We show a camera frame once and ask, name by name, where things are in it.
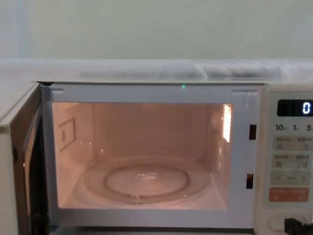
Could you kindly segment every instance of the white wall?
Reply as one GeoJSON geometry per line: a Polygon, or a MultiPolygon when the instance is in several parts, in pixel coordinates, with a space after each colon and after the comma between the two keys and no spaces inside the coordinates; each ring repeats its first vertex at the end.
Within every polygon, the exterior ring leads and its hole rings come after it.
{"type": "Polygon", "coordinates": [[[15,1],[20,57],[313,55],[312,0],[15,1]]]}

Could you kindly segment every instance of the ventilation grille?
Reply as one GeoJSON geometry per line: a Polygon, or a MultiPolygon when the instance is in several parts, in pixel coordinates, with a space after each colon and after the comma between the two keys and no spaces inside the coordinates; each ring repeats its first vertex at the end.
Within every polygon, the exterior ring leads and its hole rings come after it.
{"type": "Polygon", "coordinates": [[[59,139],[59,151],[62,152],[64,149],[69,147],[76,140],[76,124],[75,117],[68,119],[59,124],[58,131],[59,139]]]}

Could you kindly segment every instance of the microwave oven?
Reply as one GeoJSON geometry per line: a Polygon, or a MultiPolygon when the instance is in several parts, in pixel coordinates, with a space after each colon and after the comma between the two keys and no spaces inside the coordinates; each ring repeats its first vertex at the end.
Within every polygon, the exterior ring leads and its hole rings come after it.
{"type": "Polygon", "coordinates": [[[65,65],[3,66],[7,77],[35,81],[0,119],[1,187],[11,196],[1,211],[11,211],[3,219],[13,214],[18,234],[278,235],[285,218],[311,222],[311,82],[234,68],[206,80],[189,70],[160,79],[140,66],[124,76],[106,63],[65,65]]]}

